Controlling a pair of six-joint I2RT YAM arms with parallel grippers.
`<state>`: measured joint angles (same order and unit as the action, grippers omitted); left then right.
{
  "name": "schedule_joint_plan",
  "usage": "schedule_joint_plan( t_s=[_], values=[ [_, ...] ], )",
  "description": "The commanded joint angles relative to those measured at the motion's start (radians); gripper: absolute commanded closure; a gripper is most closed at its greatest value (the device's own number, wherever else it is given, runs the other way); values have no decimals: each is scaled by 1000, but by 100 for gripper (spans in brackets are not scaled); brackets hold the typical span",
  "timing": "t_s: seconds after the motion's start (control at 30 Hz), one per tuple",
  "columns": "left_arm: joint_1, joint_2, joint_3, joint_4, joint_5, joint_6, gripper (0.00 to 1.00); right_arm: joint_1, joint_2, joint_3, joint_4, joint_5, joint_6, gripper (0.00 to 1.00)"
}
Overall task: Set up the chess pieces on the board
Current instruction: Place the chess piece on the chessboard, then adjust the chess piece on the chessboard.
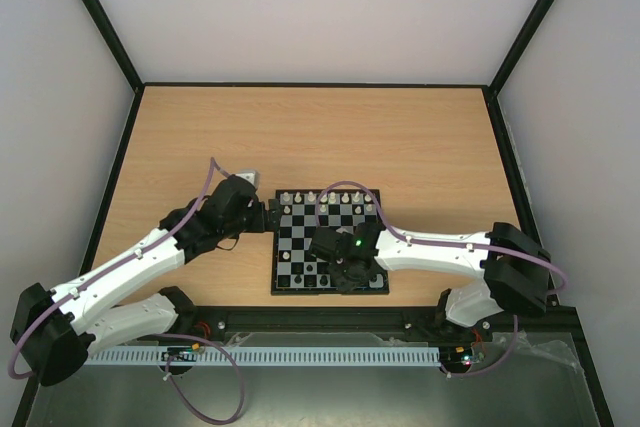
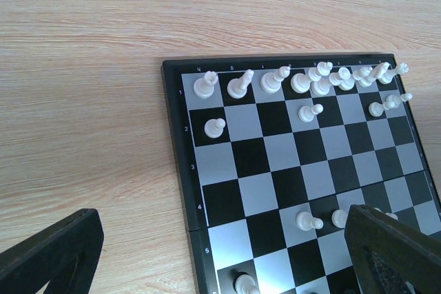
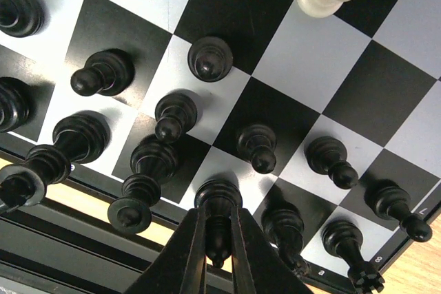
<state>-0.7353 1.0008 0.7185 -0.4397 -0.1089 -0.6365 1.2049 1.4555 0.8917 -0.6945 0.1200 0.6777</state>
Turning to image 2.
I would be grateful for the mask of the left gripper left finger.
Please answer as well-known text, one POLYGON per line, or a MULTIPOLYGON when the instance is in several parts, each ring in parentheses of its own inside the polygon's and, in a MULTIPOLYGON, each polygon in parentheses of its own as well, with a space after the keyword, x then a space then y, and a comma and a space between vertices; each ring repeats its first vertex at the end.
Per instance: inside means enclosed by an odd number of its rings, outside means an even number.
POLYGON ((88 293, 103 247, 96 209, 79 209, 1 253, 1 292, 88 293))

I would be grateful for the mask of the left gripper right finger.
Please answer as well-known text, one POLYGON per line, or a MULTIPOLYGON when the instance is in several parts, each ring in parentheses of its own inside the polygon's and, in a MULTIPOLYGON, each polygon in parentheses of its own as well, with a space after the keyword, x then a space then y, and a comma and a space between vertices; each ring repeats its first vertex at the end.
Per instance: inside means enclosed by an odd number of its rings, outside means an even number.
POLYGON ((352 205, 345 240, 363 293, 440 292, 440 242, 367 205, 352 205))

